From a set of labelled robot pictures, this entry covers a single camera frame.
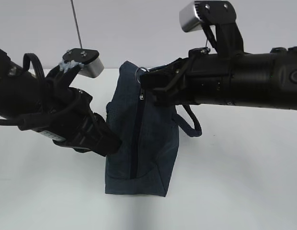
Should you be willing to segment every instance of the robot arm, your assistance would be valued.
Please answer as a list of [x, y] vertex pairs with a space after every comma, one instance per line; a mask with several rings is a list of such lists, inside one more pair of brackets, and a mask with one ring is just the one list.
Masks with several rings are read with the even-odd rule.
[[121, 140], [91, 111], [92, 97], [69, 87], [78, 73], [93, 78], [102, 70], [96, 50], [69, 50], [46, 77], [36, 55], [25, 54], [21, 68], [0, 50], [0, 116], [7, 119], [0, 125], [31, 129], [78, 152], [116, 153]]
[[[228, 1], [194, 1], [180, 12], [185, 32], [203, 29], [207, 47], [140, 77], [156, 104], [221, 104], [297, 110], [297, 47], [248, 54]], [[216, 38], [210, 26], [216, 28]]]

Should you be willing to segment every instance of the bag strap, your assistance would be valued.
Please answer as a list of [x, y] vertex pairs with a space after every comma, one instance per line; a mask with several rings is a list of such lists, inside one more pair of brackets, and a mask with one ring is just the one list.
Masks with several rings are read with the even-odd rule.
[[189, 105], [183, 105], [183, 108], [186, 110], [187, 114], [191, 117], [194, 128], [192, 128], [185, 119], [183, 119], [179, 114], [173, 114], [173, 121], [178, 124], [178, 126], [191, 138], [193, 137], [199, 137], [202, 135], [202, 128], [197, 120], [196, 116], [192, 112]]

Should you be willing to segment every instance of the black cable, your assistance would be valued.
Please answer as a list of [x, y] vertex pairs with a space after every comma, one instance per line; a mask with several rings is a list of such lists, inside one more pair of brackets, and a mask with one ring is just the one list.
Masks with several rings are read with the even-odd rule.
[[23, 123], [21, 119], [5, 120], [0, 119], [0, 126], [19, 126]]
[[24, 57], [23, 57], [23, 71], [29, 70], [30, 62], [33, 65], [35, 76], [37, 77], [37, 80], [39, 82], [39, 89], [40, 89], [39, 92], [40, 92], [42, 111], [47, 112], [48, 92], [46, 88], [46, 80], [43, 72], [43, 67], [36, 54], [27, 53], [27, 54], [24, 54]]
[[59, 117], [61, 115], [64, 115], [64, 114], [66, 114], [67, 112], [69, 112], [70, 110], [72, 110], [73, 108], [75, 108], [77, 106], [77, 104], [79, 103], [79, 101], [81, 99], [81, 93], [76, 89], [73, 89], [73, 91], [76, 94], [76, 98], [73, 100], [73, 102], [69, 106], [67, 106], [63, 110], [60, 110], [59, 112], [51, 114], [51, 116], [53, 118], [57, 118], [57, 117]]

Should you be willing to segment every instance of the white wall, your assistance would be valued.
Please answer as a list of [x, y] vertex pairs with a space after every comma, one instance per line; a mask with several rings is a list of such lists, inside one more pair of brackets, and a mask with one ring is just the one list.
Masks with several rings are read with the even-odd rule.
[[[105, 116], [117, 76], [74, 86]], [[181, 133], [166, 198], [105, 195], [103, 157], [0, 127], [0, 230], [297, 230], [297, 112], [194, 111], [203, 136]]]
[[[202, 31], [186, 34], [179, 11], [191, 0], [74, 0], [84, 48], [97, 49], [107, 68], [126, 59], [154, 67], [205, 45]], [[297, 0], [230, 0], [249, 53], [297, 46]], [[69, 0], [0, 0], [0, 48], [21, 64], [36, 53], [44, 68], [79, 47]]]

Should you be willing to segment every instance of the blue fabric bag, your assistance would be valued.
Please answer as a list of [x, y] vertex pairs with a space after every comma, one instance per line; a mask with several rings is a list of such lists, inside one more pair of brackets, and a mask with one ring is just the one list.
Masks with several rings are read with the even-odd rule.
[[122, 140], [116, 154], [106, 158], [105, 192], [117, 195], [166, 196], [179, 146], [179, 126], [187, 135], [199, 137], [202, 130], [189, 106], [184, 106], [194, 129], [176, 113], [175, 106], [156, 107], [153, 95], [140, 89], [139, 68], [125, 62], [106, 122]]

